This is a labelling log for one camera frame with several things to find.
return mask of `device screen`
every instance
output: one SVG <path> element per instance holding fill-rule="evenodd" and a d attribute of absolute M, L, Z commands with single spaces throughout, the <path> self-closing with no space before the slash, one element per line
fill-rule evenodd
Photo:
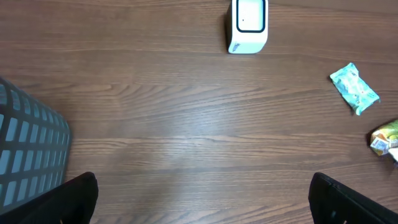
<path fill-rule="evenodd" d="M 264 0 L 238 0 L 238 28 L 260 31 L 264 28 Z"/>

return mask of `gray basket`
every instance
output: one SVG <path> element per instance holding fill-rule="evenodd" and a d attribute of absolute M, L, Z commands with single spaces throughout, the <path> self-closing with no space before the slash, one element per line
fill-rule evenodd
<path fill-rule="evenodd" d="M 0 215 L 63 183 L 71 141 L 60 114 L 0 78 Z"/>

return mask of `green snack bag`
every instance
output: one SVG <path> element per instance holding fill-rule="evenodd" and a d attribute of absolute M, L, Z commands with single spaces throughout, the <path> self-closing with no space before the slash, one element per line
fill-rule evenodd
<path fill-rule="evenodd" d="M 376 100 L 380 100 L 380 97 L 359 77 L 358 69 L 353 63 L 331 74 L 330 78 L 356 115 L 361 115 L 362 111 Z"/>

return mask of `plastic packet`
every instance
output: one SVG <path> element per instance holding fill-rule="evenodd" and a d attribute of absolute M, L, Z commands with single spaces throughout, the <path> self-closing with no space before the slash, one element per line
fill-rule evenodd
<path fill-rule="evenodd" d="M 353 63 L 330 75 L 333 84 L 357 115 L 380 97 L 359 77 Z"/>
<path fill-rule="evenodd" d="M 381 126 L 372 133 L 371 148 L 379 156 L 389 152 L 393 154 L 393 156 L 398 156 L 396 150 L 398 149 L 398 120 Z"/>

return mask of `brown wooden surface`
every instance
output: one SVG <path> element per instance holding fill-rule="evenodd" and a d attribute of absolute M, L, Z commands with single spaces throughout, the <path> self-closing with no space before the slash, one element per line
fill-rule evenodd
<path fill-rule="evenodd" d="M 228 55 L 227 0 L 0 2 L 0 74 L 65 115 L 92 223 L 311 223 L 316 171 L 398 212 L 366 134 L 398 117 L 398 2 L 279 0 L 258 55 Z M 329 74 L 354 62 L 353 116 Z"/>

